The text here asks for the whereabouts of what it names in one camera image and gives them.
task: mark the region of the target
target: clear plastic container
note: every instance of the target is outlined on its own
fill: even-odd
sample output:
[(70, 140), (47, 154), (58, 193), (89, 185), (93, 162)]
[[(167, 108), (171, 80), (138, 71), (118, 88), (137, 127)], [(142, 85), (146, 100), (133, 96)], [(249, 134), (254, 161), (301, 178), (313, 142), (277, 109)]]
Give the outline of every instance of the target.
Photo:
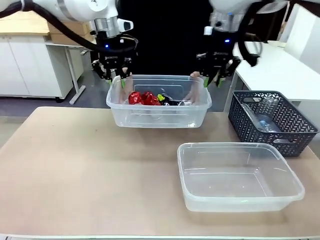
[(284, 157), (266, 143), (185, 143), (177, 157), (193, 212), (279, 211), (305, 196)]
[(106, 97), (115, 123), (130, 128), (198, 128), (202, 125), (207, 110), (212, 106), (211, 96), (201, 78), (170, 75), (133, 75), (133, 90), (150, 91), (154, 95), (167, 93), (175, 100), (183, 100), (193, 90), (199, 101), (185, 106), (128, 105), (121, 102), (121, 80), (116, 77)]

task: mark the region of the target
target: black cable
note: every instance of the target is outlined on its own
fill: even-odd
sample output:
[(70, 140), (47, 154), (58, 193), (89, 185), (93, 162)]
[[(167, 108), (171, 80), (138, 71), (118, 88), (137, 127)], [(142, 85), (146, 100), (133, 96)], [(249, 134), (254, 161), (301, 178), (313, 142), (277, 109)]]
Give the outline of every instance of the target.
[(10, 4), (5, 10), (0, 11), (0, 19), (10, 16), (11, 14), (15, 14), (16, 12), (20, 11), (21, 8), (22, 3), (20, 1)]
[(246, 60), (251, 67), (257, 65), (258, 63), (258, 57), (254, 56), (253, 54), (249, 53), (246, 44), (245, 44), (245, 37), (246, 37), (246, 32), (248, 29), (248, 26), (250, 24), (251, 19), (255, 17), (257, 12), (262, 9), (265, 5), (270, 4), (274, 2), (273, 0), (264, 0), (264, 1), (259, 1), (259, 2), (254, 2), (250, 5), (248, 8), (246, 14), (244, 15), (239, 28), (238, 28), (238, 47), (239, 51), (243, 57), (244, 60)]
[(23, 8), (21, 9), (22, 12), (29, 12), (32, 11), (34, 2), (33, 0), (23, 0), (24, 5), (22, 6)]
[(87, 49), (90, 49), (92, 51), (97, 51), (100, 53), (107, 53), (107, 54), (121, 54), (121, 53), (132, 51), (137, 47), (136, 41), (133, 41), (134, 46), (126, 47), (123, 49), (110, 49), (110, 48), (104, 48), (104, 47), (98, 46), (84, 39), (83, 37), (77, 35), (76, 33), (74, 33), (72, 30), (66, 27), (59, 19), (57, 19), (51, 12), (41, 7), (40, 5), (34, 3), (32, 10), (38, 15), (40, 15), (41, 17), (43, 17), (44, 19), (46, 19), (50, 24), (52, 24), (56, 29), (58, 29), (61, 33), (63, 33), (69, 39), (75, 41), (77, 44)]

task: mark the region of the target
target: red foil wrapper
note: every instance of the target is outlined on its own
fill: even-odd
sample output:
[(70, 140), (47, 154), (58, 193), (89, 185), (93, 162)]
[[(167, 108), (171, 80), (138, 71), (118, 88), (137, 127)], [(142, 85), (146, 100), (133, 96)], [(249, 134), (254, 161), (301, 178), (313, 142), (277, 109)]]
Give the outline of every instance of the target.
[(150, 91), (146, 91), (144, 94), (142, 94), (142, 100), (146, 100), (148, 98), (148, 96), (152, 95), (153, 96), (153, 93), (150, 92)]
[(161, 106), (161, 103), (159, 102), (158, 98), (149, 91), (145, 92), (142, 95), (142, 99), (143, 99), (144, 105)]
[(144, 101), (142, 100), (141, 93), (138, 91), (134, 91), (129, 95), (129, 104), (135, 105), (135, 104), (142, 104), (144, 105)]

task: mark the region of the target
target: plastic water bottle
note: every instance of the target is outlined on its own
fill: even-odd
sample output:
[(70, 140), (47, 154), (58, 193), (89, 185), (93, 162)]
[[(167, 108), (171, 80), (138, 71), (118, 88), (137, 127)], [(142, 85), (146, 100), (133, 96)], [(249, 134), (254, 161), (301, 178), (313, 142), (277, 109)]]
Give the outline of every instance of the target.
[(255, 111), (256, 115), (265, 115), (270, 119), (273, 118), (275, 111), (277, 109), (279, 100), (273, 97), (265, 97), (259, 103), (258, 108)]
[(251, 108), (248, 106), (246, 103), (241, 104), (242, 108), (246, 112), (246, 114), (249, 116), (251, 122), (254, 124), (254, 126), (259, 129), (260, 131), (265, 131), (263, 126), (261, 125), (260, 121), (257, 119), (256, 115), (254, 112), (251, 110)]
[(263, 127), (265, 132), (276, 133), (276, 131), (272, 129), (271, 125), (269, 123), (267, 123), (265, 120), (261, 120), (260, 124)]

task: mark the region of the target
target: beige table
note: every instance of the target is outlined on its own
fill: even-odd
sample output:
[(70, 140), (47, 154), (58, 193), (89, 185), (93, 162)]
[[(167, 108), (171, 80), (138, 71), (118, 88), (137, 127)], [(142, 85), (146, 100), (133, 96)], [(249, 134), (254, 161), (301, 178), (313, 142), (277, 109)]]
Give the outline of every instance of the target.
[(225, 113), (198, 129), (120, 128), (110, 110), (38, 108), (0, 150), (0, 233), (57, 238), (320, 236), (320, 161), (287, 159), (305, 197), (279, 212), (192, 213), (177, 148), (237, 141)]

